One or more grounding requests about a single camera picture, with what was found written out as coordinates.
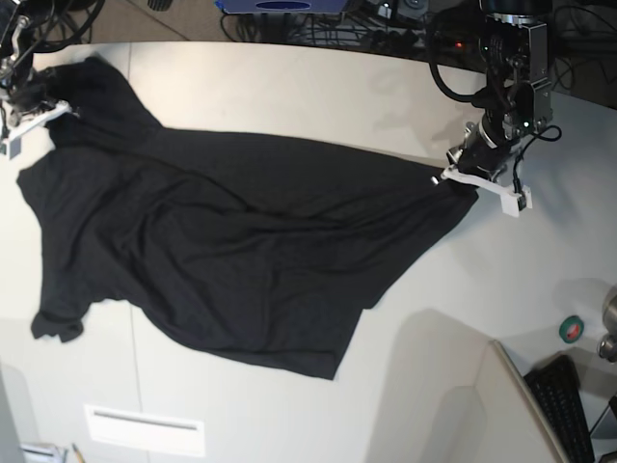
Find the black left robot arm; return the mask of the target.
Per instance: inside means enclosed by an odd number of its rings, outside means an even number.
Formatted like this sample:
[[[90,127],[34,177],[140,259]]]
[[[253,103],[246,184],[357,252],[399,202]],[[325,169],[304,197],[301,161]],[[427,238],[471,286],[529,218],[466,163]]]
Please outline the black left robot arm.
[[[433,16],[425,50],[431,76],[448,98],[484,111],[447,158],[459,173],[494,179],[515,147],[542,136],[552,120],[550,81],[551,1],[464,1]],[[459,94],[443,80],[438,55],[459,35],[485,66],[485,86]]]

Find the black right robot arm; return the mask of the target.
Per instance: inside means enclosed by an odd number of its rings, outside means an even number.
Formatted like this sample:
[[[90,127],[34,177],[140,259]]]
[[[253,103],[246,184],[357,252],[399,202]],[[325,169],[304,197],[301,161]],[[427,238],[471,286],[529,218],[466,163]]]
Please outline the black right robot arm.
[[[1,3],[1,107],[16,116],[50,110],[37,54],[55,53],[92,39],[103,1],[3,1]]]

